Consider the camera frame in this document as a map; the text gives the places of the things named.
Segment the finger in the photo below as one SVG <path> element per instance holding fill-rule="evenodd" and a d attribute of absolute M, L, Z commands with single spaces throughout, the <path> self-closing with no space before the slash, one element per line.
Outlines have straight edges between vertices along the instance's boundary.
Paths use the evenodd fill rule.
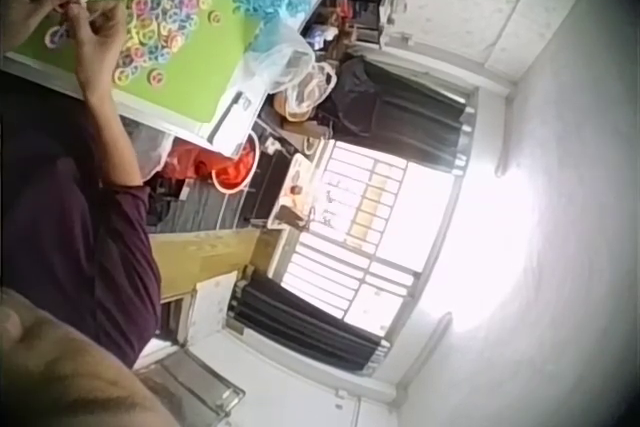
<path fill-rule="evenodd" d="M 38 0 L 33 3 L 33 12 L 29 19 L 33 25 L 38 25 L 52 10 L 70 0 Z"/>
<path fill-rule="evenodd" d="M 119 0 L 97 0 L 87 2 L 87 10 L 95 20 L 92 22 L 97 34 L 125 36 L 127 11 Z"/>
<path fill-rule="evenodd" d="M 67 19 L 71 27 L 71 34 L 78 42 L 86 42 L 93 36 L 89 25 L 89 12 L 78 4 L 67 7 Z"/>
<path fill-rule="evenodd" d="M 12 309 L 0 305 L 0 348 L 5 353 L 13 347 L 23 334 L 20 317 Z"/>

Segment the person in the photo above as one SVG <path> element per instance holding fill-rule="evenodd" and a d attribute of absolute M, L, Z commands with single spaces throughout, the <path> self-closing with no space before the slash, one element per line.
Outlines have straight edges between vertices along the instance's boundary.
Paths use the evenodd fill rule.
<path fill-rule="evenodd" d="M 148 188 L 112 97 L 127 13 L 119 1 L 1 0 L 2 51 L 56 9 L 84 103 L 3 76 L 3 286 L 131 368 L 159 325 L 160 276 Z"/>
<path fill-rule="evenodd" d="M 126 10 L 0 0 L 0 53 L 54 10 L 72 32 L 84 103 L 0 81 L 1 423 L 174 427 L 130 371 L 159 324 L 160 277 L 148 191 L 111 93 Z"/>
<path fill-rule="evenodd" d="M 113 355 L 14 291 L 0 295 L 0 425 L 178 427 Z"/>

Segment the ceiling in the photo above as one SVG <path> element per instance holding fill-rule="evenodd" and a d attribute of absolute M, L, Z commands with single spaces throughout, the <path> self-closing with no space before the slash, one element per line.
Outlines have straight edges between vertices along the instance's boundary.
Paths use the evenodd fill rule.
<path fill-rule="evenodd" d="M 400 427 L 609 425 L 633 393 L 637 6 L 578 0 L 521 79 L 505 173 L 461 197 L 424 293 L 453 325 Z"/>
<path fill-rule="evenodd" d="M 405 0 L 391 36 L 408 49 L 433 46 L 470 59 L 508 80 L 519 79 L 576 0 Z"/>

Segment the clear plastic bag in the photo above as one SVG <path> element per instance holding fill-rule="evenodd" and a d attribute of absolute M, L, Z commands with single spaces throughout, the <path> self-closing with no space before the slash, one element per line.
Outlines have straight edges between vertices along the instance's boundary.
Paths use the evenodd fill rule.
<path fill-rule="evenodd" d="M 287 118 L 306 120 L 311 110 L 331 93 L 338 81 L 335 70 L 326 62 L 314 63 L 309 72 L 285 90 Z"/>
<path fill-rule="evenodd" d="M 123 118 L 122 123 L 136 151 L 142 180 L 147 181 L 167 161 L 175 136 L 131 119 Z"/>
<path fill-rule="evenodd" d="M 297 84 L 315 62 L 315 54 L 304 38 L 279 19 L 262 26 L 245 58 L 271 94 Z"/>

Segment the white wall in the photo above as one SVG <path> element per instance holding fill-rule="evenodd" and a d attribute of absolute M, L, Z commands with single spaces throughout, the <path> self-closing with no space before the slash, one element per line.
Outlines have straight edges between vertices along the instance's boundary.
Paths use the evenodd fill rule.
<path fill-rule="evenodd" d="M 266 360 L 228 331 L 198 342 L 191 351 L 246 391 L 231 416 L 235 427 L 397 427 L 387 407 L 363 402 L 358 408 L 357 399 Z"/>
<path fill-rule="evenodd" d="M 637 375 L 633 0 L 578 0 L 518 86 L 505 175 L 461 196 L 425 296 L 453 326 L 401 427 L 604 425 Z"/>

